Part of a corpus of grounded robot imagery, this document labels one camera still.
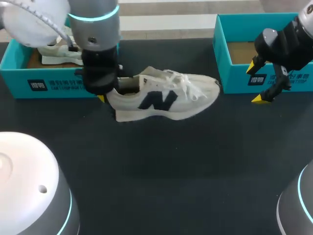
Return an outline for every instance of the shoebox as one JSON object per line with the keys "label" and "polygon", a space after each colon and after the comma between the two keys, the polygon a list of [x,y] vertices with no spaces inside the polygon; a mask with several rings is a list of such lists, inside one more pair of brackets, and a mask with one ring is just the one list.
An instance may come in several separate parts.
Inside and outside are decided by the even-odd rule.
{"label": "shoebox", "polygon": [[[271,63],[257,74],[246,74],[253,56],[254,40],[265,29],[282,30],[298,13],[218,15],[213,48],[225,94],[259,93],[275,82]],[[313,63],[290,74],[291,91],[313,91]]]}
{"label": "shoebox", "polygon": [[14,98],[96,97],[85,90],[82,77],[74,74],[78,66],[27,69],[34,54],[33,48],[25,47],[16,40],[12,40],[5,51],[0,73]]}

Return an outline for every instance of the white sneaker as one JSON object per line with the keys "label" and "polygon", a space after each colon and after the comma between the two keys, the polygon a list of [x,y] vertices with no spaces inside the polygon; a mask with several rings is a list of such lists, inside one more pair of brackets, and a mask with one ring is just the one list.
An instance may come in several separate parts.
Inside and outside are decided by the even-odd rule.
{"label": "white sneaker", "polygon": [[59,36],[54,46],[45,46],[38,48],[38,52],[42,56],[41,63],[43,65],[59,65],[63,63],[74,63],[82,66],[81,51],[69,51],[66,42]]}
{"label": "white sneaker", "polygon": [[189,118],[208,108],[220,93],[218,82],[212,77],[160,71],[152,67],[126,79],[138,80],[138,93],[121,95],[113,89],[106,94],[118,122],[150,116],[173,120]]}

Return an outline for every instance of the shoe heel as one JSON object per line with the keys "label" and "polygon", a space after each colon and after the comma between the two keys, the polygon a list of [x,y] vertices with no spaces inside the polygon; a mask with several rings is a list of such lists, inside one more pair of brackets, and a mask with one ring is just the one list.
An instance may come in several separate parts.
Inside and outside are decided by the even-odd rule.
{"label": "shoe heel", "polygon": [[115,119],[118,122],[125,122],[125,121],[137,121],[141,119],[145,119],[150,115],[146,110],[140,111],[115,111]]}

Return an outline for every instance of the black table surface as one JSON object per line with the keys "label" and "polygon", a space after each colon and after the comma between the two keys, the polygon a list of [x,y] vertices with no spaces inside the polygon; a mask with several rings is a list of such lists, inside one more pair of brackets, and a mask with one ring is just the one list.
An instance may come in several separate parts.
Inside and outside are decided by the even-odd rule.
{"label": "black table surface", "polygon": [[[219,77],[211,39],[125,41],[120,60],[128,73]],[[81,235],[279,235],[279,195],[312,158],[313,93],[254,96],[221,94],[183,121],[117,123],[97,99],[14,100],[1,81],[0,131],[52,150]]]}

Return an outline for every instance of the white shoelace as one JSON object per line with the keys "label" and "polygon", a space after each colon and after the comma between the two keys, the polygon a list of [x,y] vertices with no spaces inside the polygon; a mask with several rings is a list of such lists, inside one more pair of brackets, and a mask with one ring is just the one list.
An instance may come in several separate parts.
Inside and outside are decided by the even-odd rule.
{"label": "white shoelace", "polygon": [[[157,83],[165,83],[164,88],[166,89],[171,89],[171,90],[182,89],[185,93],[186,99],[190,99],[192,101],[198,100],[199,97],[201,96],[206,97],[199,87],[197,87],[192,82],[190,82],[188,75],[175,72],[172,70],[164,70],[164,72],[168,72],[172,74],[172,76],[166,77],[166,81],[164,81],[163,79],[152,77],[152,76],[145,76],[145,77]],[[179,79],[179,84],[175,83],[174,79]]]}

